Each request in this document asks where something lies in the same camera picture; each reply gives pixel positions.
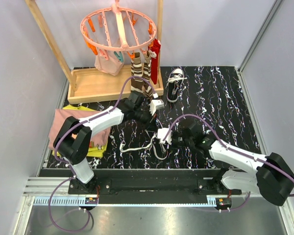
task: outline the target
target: wooden pole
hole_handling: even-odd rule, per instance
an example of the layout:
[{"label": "wooden pole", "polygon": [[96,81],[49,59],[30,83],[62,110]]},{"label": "wooden pole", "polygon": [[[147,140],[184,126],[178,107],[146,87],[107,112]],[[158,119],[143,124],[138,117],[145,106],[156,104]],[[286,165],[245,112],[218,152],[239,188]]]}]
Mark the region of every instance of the wooden pole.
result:
[{"label": "wooden pole", "polygon": [[[157,39],[161,42],[162,36],[162,13],[163,13],[163,0],[158,0],[158,18],[157,18]],[[160,52],[158,55],[158,77],[160,72]]]},{"label": "wooden pole", "polygon": [[55,57],[57,58],[60,67],[62,68],[64,74],[66,75],[73,91],[76,91],[76,75],[73,75],[71,73],[71,70],[67,64],[67,62],[65,61],[63,54],[61,53],[61,50],[58,46],[58,44],[56,43],[44,17],[43,14],[41,13],[41,11],[39,10],[39,7],[37,6],[36,0],[25,0],[25,2],[27,3],[35,21],[37,22],[38,26],[40,27],[41,32],[43,33],[43,35],[45,36],[51,50],[53,51]]}]

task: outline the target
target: hanging drying rack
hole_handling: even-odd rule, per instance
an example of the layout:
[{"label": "hanging drying rack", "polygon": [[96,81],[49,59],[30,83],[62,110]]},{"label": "hanging drying rack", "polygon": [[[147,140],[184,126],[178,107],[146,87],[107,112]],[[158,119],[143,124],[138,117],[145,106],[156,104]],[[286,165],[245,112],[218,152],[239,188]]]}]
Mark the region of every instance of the hanging drying rack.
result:
[{"label": "hanging drying rack", "polygon": [[[68,101],[71,104],[78,104],[78,103],[98,102],[98,101],[118,99],[120,95],[121,87],[124,81],[131,76],[131,66],[124,65],[117,76],[112,76],[110,74],[100,72],[96,68],[70,70],[53,34],[51,33],[43,17],[43,14],[41,13],[36,3],[37,0],[25,0],[25,1],[70,83],[69,91],[68,91]],[[147,48],[148,45],[150,45],[150,43],[153,42],[155,37],[157,37],[157,39],[161,41],[163,0],[157,0],[157,1],[158,1],[157,25],[147,15],[139,11],[120,7],[119,0],[116,0],[115,4],[113,4],[112,7],[103,8],[103,9],[90,13],[83,19],[80,25],[80,30],[82,32],[82,35],[84,37],[84,40],[87,46],[94,52],[95,55],[97,55],[98,53],[107,55],[107,51],[113,51],[115,56],[120,59],[123,59],[120,57],[120,52],[122,51],[124,52],[126,51],[130,56],[133,56],[133,54],[129,53],[130,51],[135,51],[139,49],[143,53],[146,52],[144,48],[145,47]],[[120,47],[111,46],[109,30],[108,30],[107,22],[105,19],[106,11],[113,11],[116,15],[118,32],[119,32],[119,37],[121,42]],[[130,25],[131,25],[134,38],[136,41],[135,46],[129,46],[125,37],[124,25],[123,25],[123,19],[122,19],[122,12],[124,11],[126,12],[126,17],[130,21]],[[134,20],[134,14],[145,18],[149,22],[149,26],[147,29],[149,31],[149,40],[142,44],[139,44],[138,37],[134,29],[134,24],[136,23],[136,21]],[[89,38],[87,28],[84,27],[87,22],[91,30],[95,31],[95,27],[92,24],[92,20],[91,20],[91,17],[94,15],[98,15],[99,25],[102,27],[105,27],[105,33],[107,36],[108,46],[94,42],[91,38]],[[152,84],[152,85],[154,86],[158,95],[163,95],[164,87],[162,83],[160,68],[158,68],[158,82],[157,84]],[[128,83],[127,86],[125,87],[122,97],[128,97],[129,94],[130,94],[130,83]]]}]

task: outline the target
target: black and white shoe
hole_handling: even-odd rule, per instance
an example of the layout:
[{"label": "black and white shoe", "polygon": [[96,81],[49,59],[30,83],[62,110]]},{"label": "black and white shoe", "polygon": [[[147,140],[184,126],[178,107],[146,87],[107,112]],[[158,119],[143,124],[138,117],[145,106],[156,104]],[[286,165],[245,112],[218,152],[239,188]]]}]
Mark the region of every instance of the black and white shoe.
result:
[{"label": "black and white shoe", "polygon": [[175,69],[171,72],[168,78],[168,93],[167,100],[170,103],[175,103],[178,99],[179,90],[183,83],[183,80],[186,79],[184,77],[184,72],[182,69]]}]

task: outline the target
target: white wall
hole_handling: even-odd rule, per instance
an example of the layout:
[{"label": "white wall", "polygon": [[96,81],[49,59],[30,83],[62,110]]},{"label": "white wall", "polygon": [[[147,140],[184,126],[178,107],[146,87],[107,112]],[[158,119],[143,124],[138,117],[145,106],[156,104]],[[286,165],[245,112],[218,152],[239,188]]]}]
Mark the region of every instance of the white wall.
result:
[{"label": "white wall", "polygon": [[243,75],[268,151],[294,172],[294,0],[283,2]]},{"label": "white wall", "polygon": [[65,82],[24,0],[0,0],[0,235],[35,176]]},{"label": "white wall", "polygon": [[[79,30],[82,19],[114,0],[38,0],[69,67],[93,67]],[[164,0],[162,66],[239,66],[274,0]],[[157,21],[157,0],[121,0]],[[141,28],[147,23],[137,22]],[[112,25],[109,31],[116,30]],[[99,42],[104,42],[97,33]]]}]

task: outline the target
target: folded cloth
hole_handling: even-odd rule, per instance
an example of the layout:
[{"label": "folded cloth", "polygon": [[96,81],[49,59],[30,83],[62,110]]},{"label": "folded cloth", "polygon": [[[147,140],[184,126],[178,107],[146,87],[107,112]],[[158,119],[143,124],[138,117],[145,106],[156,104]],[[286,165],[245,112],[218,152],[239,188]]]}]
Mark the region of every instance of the folded cloth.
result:
[{"label": "folded cloth", "polygon": [[[85,117],[97,114],[99,112],[100,111],[95,111],[83,106],[74,107],[72,105],[68,105],[64,107],[63,109],[56,109],[53,124],[49,132],[49,145],[48,145],[49,149],[54,150],[53,142],[55,138],[57,137],[66,118],[70,116],[73,116],[76,119],[85,118]],[[100,131],[95,136],[93,136],[91,138],[90,146],[96,147],[98,145],[101,145],[101,146],[107,145],[110,130],[111,130],[111,127],[103,131]]]},{"label": "folded cloth", "polygon": [[96,147],[89,147],[87,157],[102,158],[103,153],[107,150],[107,145],[108,144],[104,146],[98,145]]}]

